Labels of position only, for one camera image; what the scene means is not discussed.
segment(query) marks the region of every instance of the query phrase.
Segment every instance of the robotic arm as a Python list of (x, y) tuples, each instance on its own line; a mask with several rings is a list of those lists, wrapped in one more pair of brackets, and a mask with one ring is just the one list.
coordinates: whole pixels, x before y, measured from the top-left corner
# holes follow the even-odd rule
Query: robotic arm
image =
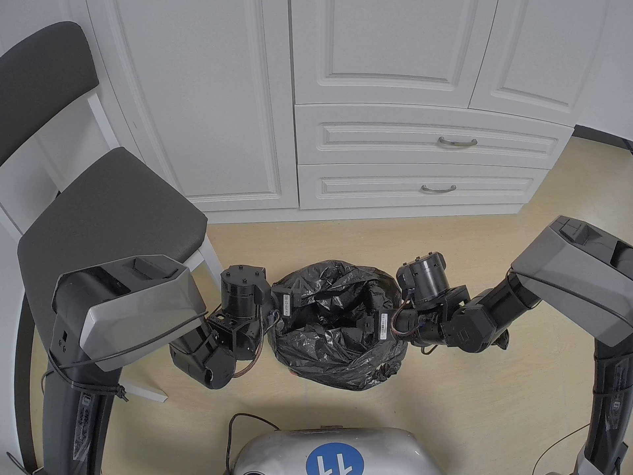
[[(633, 248), (580, 220), (559, 217), (493, 289), (450, 288), (440, 253), (403, 265), (403, 304), (387, 315), (393, 337), (420, 347), (505, 349), (508, 326), (540, 300), (596, 338), (589, 437), (575, 475), (612, 475), (633, 404)], [(44, 395), (43, 475), (97, 475), (122, 366), (164, 344), (175, 365), (211, 389), (235, 360), (256, 360), (264, 319), (289, 314), (292, 291), (270, 289), (265, 269), (222, 274), (222, 309), (207, 319), (189, 270), (164, 256), (131, 257), (62, 275)]]

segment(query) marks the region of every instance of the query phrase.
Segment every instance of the bin liner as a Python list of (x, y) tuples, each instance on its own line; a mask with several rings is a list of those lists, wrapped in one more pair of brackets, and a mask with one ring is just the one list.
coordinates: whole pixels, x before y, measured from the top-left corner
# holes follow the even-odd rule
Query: bin liner
[(407, 342), (378, 341), (364, 321), (376, 308), (397, 308), (396, 281), (374, 267), (327, 260), (308, 265), (275, 283), (300, 289), (301, 306), (268, 334), (277, 360), (315, 382), (362, 391), (397, 373)]

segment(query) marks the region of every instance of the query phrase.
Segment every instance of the white logo symbol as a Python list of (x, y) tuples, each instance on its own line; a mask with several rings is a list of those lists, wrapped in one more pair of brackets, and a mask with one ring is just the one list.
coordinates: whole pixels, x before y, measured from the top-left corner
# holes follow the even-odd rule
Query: white logo symbol
[[(339, 463), (339, 475), (347, 475), (352, 471), (352, 466), (345, 468), (345, 461), (343, 460), (342, 454), (336, 455), (336, 461)], [(323, 456), (320, 455), (316, 458), (316, 463), (318, 464), (318, 475), (332, 475), (333, 469), (325, 470), (325, 466), (323, 464)]]

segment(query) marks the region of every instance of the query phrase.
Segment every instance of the drawer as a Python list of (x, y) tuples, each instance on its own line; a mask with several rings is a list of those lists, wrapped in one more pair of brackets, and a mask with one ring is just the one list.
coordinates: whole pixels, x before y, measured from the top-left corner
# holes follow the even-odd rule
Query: drawer
[(301, 165), (459, 163), (551, 169), (574, 131), (486, 111), (390, 104), (296, 105), (295, 117)]
[(544, 169), (490, 165), (299, 165), (301, 209), (523, 204)]

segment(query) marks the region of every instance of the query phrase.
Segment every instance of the metal handle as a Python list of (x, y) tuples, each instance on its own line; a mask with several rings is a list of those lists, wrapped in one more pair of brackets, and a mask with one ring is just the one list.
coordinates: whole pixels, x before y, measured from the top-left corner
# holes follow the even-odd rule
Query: metal handle
[(463, 146), (463, 147), (475, 146), (477, 144), (477, 139), (473, 139), (472, 141), (463, 143), (460, 141), (449, 141), (448, 139), (445, 139), (444, 136), (440, 136), (440, 138), (437, 141), (442, 144), (450, 144), (451, 146)]
[(456, 185), (451, 185), (449, 188), (429, 188), (426, 185), (422, 185), (420, 188), (423, 192), (428, 192), (430, 194), (445, 194), (448, 192), (452, 192), (453, 190), (457, 190)]

